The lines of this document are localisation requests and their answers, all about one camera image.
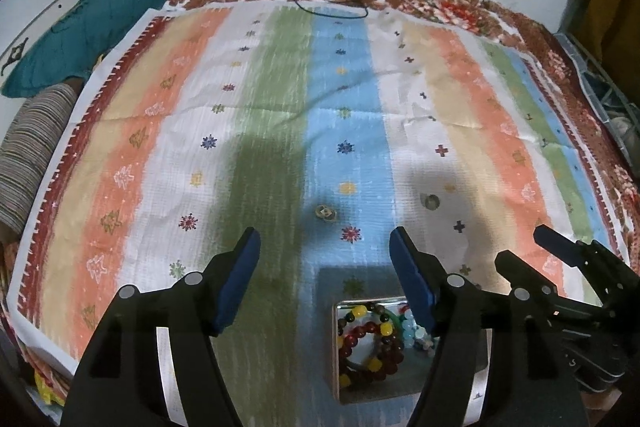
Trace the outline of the small clear earring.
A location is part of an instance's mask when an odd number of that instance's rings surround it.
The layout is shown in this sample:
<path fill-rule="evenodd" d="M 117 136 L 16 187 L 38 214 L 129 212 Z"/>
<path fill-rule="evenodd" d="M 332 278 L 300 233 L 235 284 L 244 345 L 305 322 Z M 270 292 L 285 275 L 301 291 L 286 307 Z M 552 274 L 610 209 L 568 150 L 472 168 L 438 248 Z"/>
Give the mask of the small clear earring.
<path fill-rule="evenodd" d="M 334 222 L 337 220 L 337 211 L 326 204 L 320 204 L 314 208 L 314 214 L 324 222 Z"/>

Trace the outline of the green jade bangle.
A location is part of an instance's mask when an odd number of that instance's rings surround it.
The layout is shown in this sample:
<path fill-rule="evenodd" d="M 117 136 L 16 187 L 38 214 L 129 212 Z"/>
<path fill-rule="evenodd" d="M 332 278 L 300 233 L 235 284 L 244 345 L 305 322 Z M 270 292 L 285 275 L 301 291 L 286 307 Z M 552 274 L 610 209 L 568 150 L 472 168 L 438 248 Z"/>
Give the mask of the green jade bangle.
<path fill-rule="evenodd" d="M 385 307 L 386 313 L 390 316 L 390 321 L 394 324 L 395 329 L 398 331 L 408 331 L 412 329 L 412 324 L 404 325 L 408 321 L 406 313 L 410 310 L 407 303 L 395 303 Z"/>

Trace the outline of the striped bolster pillow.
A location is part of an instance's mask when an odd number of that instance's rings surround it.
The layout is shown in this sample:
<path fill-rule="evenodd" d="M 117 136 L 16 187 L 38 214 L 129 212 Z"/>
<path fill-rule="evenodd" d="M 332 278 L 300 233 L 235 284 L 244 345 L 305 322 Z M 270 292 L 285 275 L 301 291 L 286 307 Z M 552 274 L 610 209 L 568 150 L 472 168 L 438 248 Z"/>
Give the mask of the striped bolster pillow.
<path fill-rule="evenodd" d="M 61 82 L 28 98 L 1 144 L 1 224 L 24 231 L 40 183 L 78 98 Z"/>

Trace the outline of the striped colourful cloth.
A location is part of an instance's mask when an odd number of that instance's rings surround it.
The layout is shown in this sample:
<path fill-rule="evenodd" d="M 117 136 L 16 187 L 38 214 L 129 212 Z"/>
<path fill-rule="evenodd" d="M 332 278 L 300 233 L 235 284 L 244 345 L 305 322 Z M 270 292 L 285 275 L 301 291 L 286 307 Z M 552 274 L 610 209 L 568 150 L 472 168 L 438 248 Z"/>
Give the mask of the striped colourful cloth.
<path fill-rule="evenodd" d="M 399 294 L 393 228 L 491 291 L 506 287 L 494 258 L 510 249 L 594 300 L 533 242 L 545 223 L 616 251 L 552 98 L 526 54 L 397 11 L 149 12 L 91 76 L 56 148 L 12 325 L 73 373 L 120 286 L 168 287 L 254 228 L 257 268 L 214 343 L 242 422 L 405 425 L 413 397 L 341 405 L 329 368 L 335 303 Z M 318 219 L 320 204 L 337 220 Z"/>

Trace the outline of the teal pillow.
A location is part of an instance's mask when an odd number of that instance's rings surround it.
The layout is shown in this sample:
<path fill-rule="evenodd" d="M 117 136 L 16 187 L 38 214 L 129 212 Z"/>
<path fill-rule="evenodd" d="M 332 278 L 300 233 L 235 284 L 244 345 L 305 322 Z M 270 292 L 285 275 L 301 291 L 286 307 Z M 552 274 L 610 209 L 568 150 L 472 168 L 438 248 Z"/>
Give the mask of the teal pillow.
<path fill-rule="evenodd" d="M 17 62 L 2 87 L 7 98 L 32 98 L 70 78 L 86 80 L 149 9 L 167 0 L 80 0 Z"/>

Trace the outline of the grey plastic crate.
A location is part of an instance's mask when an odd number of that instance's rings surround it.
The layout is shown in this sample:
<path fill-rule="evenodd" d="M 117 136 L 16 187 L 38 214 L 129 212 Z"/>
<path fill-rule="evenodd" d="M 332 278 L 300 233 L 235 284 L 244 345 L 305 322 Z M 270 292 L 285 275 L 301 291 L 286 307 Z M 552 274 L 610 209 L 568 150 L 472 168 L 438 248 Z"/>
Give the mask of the grey plastic crate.
<path fill-rule="evenodd" d="M 608 129 L 630 170 L 638 178 L 639 107 L 628 100 L 603 66 L 574 36 L 565 32 L 557 32 L 554 36 L 574 61 L 582 93 L 591 109 Z"/>

